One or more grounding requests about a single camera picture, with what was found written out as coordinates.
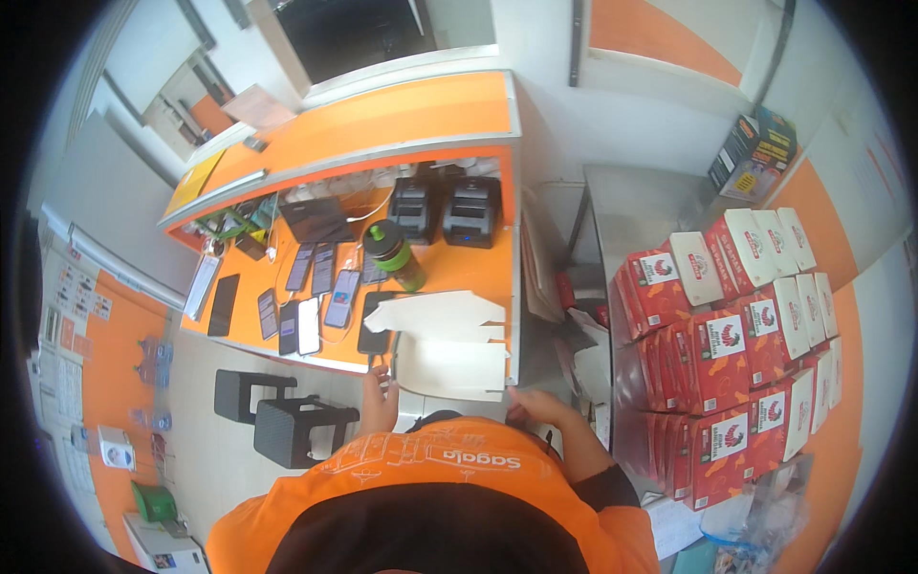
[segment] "black stool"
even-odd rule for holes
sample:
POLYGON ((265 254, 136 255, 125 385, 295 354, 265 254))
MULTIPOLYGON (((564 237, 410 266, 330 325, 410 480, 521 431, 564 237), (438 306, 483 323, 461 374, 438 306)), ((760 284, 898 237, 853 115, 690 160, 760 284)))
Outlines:
POLYGON ((344 431, 348 422, 360 421, 357 409, 338 409, 319 402, 319 395, 305 399, 259 400, 255 413, 255 439, 253 446, 284 468, 312 468, 321 460, 309 455, 312 443, 309 432, 316 426, 334 426, 331 452, 344 444, 344 431), (301 411, 303 405, 318 407, 301 411))
POLYGON ((255 415, 249 409, 252 402, 252 385, 274 387, 277 397, 284 397, 285 388, 296 388, 295 377, 278 377, 262 373, 242 373, 217 369, 214 384, 214 412, 235 422, 255 424, 255 415))

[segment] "smartphone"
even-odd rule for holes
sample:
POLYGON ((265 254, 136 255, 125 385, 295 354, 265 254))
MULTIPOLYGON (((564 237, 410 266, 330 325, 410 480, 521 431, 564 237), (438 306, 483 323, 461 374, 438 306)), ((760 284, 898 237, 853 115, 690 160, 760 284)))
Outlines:
POLYGON ((319 338, 319 298, 306 299, 297 307, 297 350, 301 355, 313 355, 322 348, 319 338))
POLYGON ((389 350, 389 331, 372 332, 364 325, 364 319, 379 307, 380 301, 386 301, 395 295, 393 291, 370 291, 364 297, 364 314, 360 319, 360 337, 357 339, 357 353, 382 355, 389 350))
POLYGON ((293 260, 293 266, 290 267, 290 275, 287 276, 287 284, 284 289, 299 293, 306 284, 306 274, 309 273, 309 264, 312 263, 312 253, 316 249, 315 243, 301 243, 297 249, 297 257, 293 260))
POLYGON ((364 272, 360 276, 361 282, 364 285, 372 285, 373 283, 382 283, 387 279, 389 279, 389 273, 380 269, 373 263, 373 257, 364 253, 364 272))
POLYGON ((208 337, 226 337, 230 334, 232 308, 236 303, 236 290, 239 288, 239 274, 223 277, 217 282, 214 293, 214 304, 210 309, 210 323, 207 326, 208 337))
POLYGON ((325 310, 325 324, 329 327, 343 329, 351 316, 353 296, 360 285, 360 272, 342 269, 335 281, 335 288, 331 291, 331 301, 325 310))
POLYGON ((281 329, 277 337, 277 353, 279 355, 292 355, 297 351, 299 339, 297 337, 297 320, 299 319, 299 301, 290 299, 281 306, 281 329))
POLYGON ((335 244, 323 243, 316 248, 312 264, 312 297, 331 291, 331 274, 335 269, 335 244))
POLYGON ((262 324, 263 340, 277 335, 277 302, 273 287, 258 296, 258 320, 262 324))

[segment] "hand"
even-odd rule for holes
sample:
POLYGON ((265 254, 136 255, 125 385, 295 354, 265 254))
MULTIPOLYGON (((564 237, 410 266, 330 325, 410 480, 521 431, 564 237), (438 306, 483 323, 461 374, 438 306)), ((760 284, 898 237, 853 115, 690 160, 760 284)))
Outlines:
POLYGON ((565 405, 555 395, 544 390, 516 390, 507 387, 513 404, 507 408, 507 417, 512 421, 522 422, 526 418, 537 422, 551 424, 561 430, 566 421, 583 419, 580 413, 565 405))
POLYGON ((398 383, 389 378, 389 367, 374 366, 364 375, 364 405, 357 436, 391 433, 398 420, 398 383))

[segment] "black cap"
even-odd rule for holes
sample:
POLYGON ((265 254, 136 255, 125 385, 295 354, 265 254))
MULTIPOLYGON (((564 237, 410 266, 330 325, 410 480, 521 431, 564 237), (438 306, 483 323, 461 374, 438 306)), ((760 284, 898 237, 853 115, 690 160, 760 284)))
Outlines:
POLYGON ((364 249, 372 257, 391 253, 404 241, 405 233, 391 219, 375 221, 364 231, 364 249))

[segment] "floor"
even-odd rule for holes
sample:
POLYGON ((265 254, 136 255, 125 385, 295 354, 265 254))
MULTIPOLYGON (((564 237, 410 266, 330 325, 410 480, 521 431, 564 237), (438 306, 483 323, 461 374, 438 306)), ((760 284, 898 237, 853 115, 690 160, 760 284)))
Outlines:
MULTIPOLYGON (((170 327, 174 343, 174 360, 169 388, 157 403, 166 406, 173 418, 172 430, 164 433, 167 452, 166 486, 175 496, 179 512, 187 520, 190 534, 200 543, 214 522, 241 502, 265 494, 282 476, 298 476, 303 470, 287 470, 259 455, 252 448, 254 426, 233 422, 214 413, 214 377, 218 368, 296 377, 298 385, 287 391, 288 397, 318 394, 334 406, 361 407, 361 379, 301 366, 287 366, 216 343, 207 338, 170 327)), ((570 397, 557 363, 552 364, 554 349, 546 329, 538 326, 526 330, 524 349, 532 357, 521 366, 521 382, 527 387, 546 388, 570 397)), ((274 398, 272 388, 254 388, 252 407, 257 400, 274 398)), ((452 409, 466 415, 485 416, 503 421, 508 399, 503 403, 442 400, 425 398, 407 391, 400 393, 396 431, 407 430, 415 420, 440 409, 452 409)), ((359 423, 349 425, 348 436, 359 423)), ((315 430, 311 435, 316 458, 328 456, 331 428, 315 430)))

